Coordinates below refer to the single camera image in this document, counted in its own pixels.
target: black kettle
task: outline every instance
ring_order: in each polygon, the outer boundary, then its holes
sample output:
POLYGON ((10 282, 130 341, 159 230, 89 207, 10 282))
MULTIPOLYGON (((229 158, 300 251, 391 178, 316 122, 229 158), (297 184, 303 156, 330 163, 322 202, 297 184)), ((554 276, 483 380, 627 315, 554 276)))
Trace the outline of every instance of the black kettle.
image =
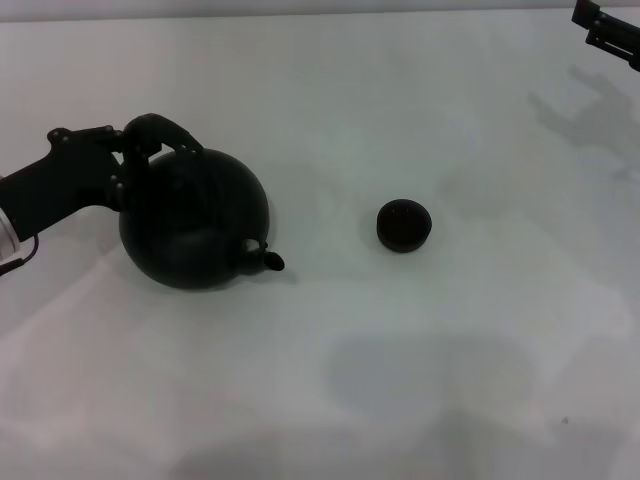
MULTIPOLYGON (((238 274, 284 269, 267 251, 269 204, 256 176, 170 120, 148 114, 124 131, 59 128, 48 138, 45 158, 0 179, 0 260, 75 211, 102 205, 120 212, 134 263, 165 285, 204 289, 238 274), (163 144, 173 152, 150 161, 163 144), (114 152, 122 152, 122 164, 114 152)), ((0 265, 0 275, 24 265, 35 249, 37 243, 24 260, 0 265)))

